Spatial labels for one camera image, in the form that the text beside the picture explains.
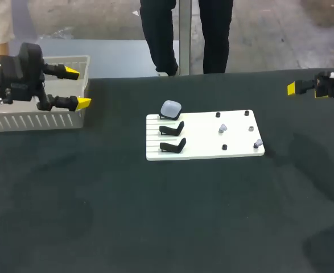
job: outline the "black holder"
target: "black holder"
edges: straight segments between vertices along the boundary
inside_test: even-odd
[[[186,143],[187,140],[183,138],[178,144],[178,146],[162,142],[160,143],[159,147],[162,150],[162,152],[173,152],[175,154],[180,154]]]
[[[170,127],[167,127],[167,126],[159,126],[159,131],[165,135],[173,135],[175,137],[178,137],[180,135],[180,133],[182,132],[184,128],[184,122],[180,122],[179,123],[179,126],[177,129],[173,129],[173,128],[170,128]]]

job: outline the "robotic arm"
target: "robotic arm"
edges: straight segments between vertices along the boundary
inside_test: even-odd
[[[89,98],[53,97],[46,94],[44,74],[70,80],[77,80],[80,75],[62,64],[46,64],[42,49],[37,44],[23,43],[19,54],[14,57],[0,55],[0,104],[31,101],[37,97],[37,107],[42,111],[50,111],[53,107],[76,111],[89,106]]]
[[[306,94],[308,90],[315,90],[315,98],[334,98],[334,72],[320,72],[313,80],[298,80],[288,86],[288,96]]]

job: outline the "black table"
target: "black table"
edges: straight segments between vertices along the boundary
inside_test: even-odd
[[[92,80],[85,128],[0,134],[0,272],[334,272],[334,99],[317,71]],[[266,154],[148,162],[145,118],[254,111]]]

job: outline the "white plate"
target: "white plate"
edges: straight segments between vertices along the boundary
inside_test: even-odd
[[[245,116],[245,110],[223,111],[220,118],[216,112],[183,113],[177,121],[160,119],[159,115],[146,117],[146,158],[149,161],[160,160],[189,160],[211,158],[237,158],[244,156],[263,155],[264,145],[255,149],[254,143],[261,139],[253,111]],[[176,129],[184,121],[184,129],[179,136],[160,135],[159,126],[168,126]],[[218,132],[225,124],[227,131]],[[178,145],[186,138],[187,144],[180,154],[162,152],[161,142]]]

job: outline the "black pants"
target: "black pants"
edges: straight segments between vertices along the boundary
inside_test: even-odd
[[[229,56],[229,31],[233,0],[199,0],[205,37],[203,71],[224,73]],[[158,72],[175,75],[172,9],[176,0],[141,0],[140,15],[151,58]]]

